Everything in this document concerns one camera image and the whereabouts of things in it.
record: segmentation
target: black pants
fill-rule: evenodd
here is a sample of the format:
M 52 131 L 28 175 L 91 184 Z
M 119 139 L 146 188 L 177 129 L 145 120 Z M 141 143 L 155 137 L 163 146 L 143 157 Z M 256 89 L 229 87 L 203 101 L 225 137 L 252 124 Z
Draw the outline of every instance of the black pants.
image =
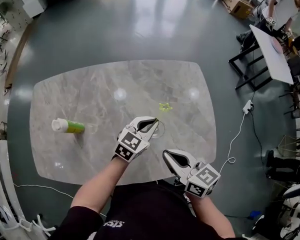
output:
M 271 179 L 281 182 L 300 183 L 300 160 L 273 158 L 272 168 L 289 168 L 292 172 L 271 171 Z
M 254 26 L 256 28 L 262 30 L 263 32 L 266 32 L 268 35 L 270 35 L 272 37 L 277 37 L 279 35 L 279 33 L 281 32 L 280 29 L 270 31 L 269 28 L 266 26 L 266 19 L 263 16 L 261 16 L 260 21 L 258 21 L 256 24 L 254 24 Z M 245 36 L 245 38 L 244 38 L 243 44 L 242 44 L 242 51 L 250 48 L 256 41 L 254 33 L 252 32 L 251 29 L 248 32 L 243 33 L 242 37 L 244 37 L 244 36 Z

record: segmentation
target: shirt logo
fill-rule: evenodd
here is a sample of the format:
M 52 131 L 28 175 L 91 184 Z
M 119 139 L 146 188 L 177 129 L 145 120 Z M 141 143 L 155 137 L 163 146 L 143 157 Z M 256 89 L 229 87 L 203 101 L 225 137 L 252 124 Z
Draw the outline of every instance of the shirt logo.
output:
M 108 226 L 111 228 L 121 228 L 123 226 L 123 224 L 125 224 L 125 222 L 121 221 L 121 220 L 110 220 L 110 221 L 104 223 L 103 226 Z

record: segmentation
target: marble table top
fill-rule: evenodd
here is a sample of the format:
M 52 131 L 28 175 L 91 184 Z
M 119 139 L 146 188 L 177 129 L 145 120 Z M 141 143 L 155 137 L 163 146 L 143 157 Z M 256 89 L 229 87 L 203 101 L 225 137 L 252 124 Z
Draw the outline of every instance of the marble table top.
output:
M 160 104 L 165 103 L 169 109 L 162 110 Z M 30 137 L 37 172 L 51 180 L 83 184 L 109 163 L 118 133 L 139 116 L 157 117 L 165 130 L 130 163 L 119 185 L 171 177 L 162 158 L 165 149 L 214 161 L 215 116 L 198 64 L 134 60 L 72 70 L 34 86 Z M 83 123 L 85 131 L 54 132 L 51 122 L 56 118 Z

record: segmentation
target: white cable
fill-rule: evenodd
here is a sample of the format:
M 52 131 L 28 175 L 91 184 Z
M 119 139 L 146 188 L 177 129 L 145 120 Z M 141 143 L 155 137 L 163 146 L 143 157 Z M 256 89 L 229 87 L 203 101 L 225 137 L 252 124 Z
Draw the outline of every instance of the white cable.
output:
M 242 118 L 242 122 L 240 124 L 240 130 L 238 132 L 238 134 L 234 137 L 233 140 L 231 140 L 230 142 L 230 148 L 229 148 L 229 152 L 228 152 L 228 156 L 227 156 L 227 160 L 225 160 L 224 164 L 222 165 L 220 171 L 219 171 L 219 174 L 221 174 L 221 171 L 222 169 L 224 168 L 224 166 L 226 165 L 227 162 L 229 162 L 229 164 L 234 164 L 236 162 L 236 158 L 235 157 L 229 157 L 230 155 L 230 151 L 231 151 L 231 145 L 232 145 L 232 142 L 234 142 L 234 140 L 239 136 L 239 134 L 241 133 L 241 127 L 242 127 L 242 124 L 244 123 L 244 119 L 245 119 L 245 113 L 243 113 L 243 118 Z
M 20 188 L 20 187 L 39 187 L 39 188 L 52 189 L 52 190 L 54 190 L 54 191 L 59 192 L 60 194 L 64 194 L 64 195 L 66 195 L 66 196 L 68 196 L 68 197 L 74 199 L 73 196 L 71 196 L 71 195 L 69 195 L 69 194 L 67 194 L 67 193 L 63 193 L 63 192 L 61 192 L 61 191 L 59 191 L 59 190 L 56 190 L 55 188 L 50 187 L 50 186 L 28 185 L 28 184 L 27 184 L 27 185 L 16 185 L 16 184 L 14 184 L 14 183 L 13 183 L 13 185 L 15 185 L 17 188 Z

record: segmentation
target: black sleeve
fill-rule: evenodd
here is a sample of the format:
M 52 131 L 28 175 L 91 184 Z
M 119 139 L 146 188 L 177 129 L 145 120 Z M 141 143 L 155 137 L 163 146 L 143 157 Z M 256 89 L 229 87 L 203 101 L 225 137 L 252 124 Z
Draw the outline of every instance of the black sleeve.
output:
M 53 232 L 49 240 L 87 240 L 103 224 L 103 219 L 94 210 L 87 207 L 74 206 L 70 208 L 60 227 Z

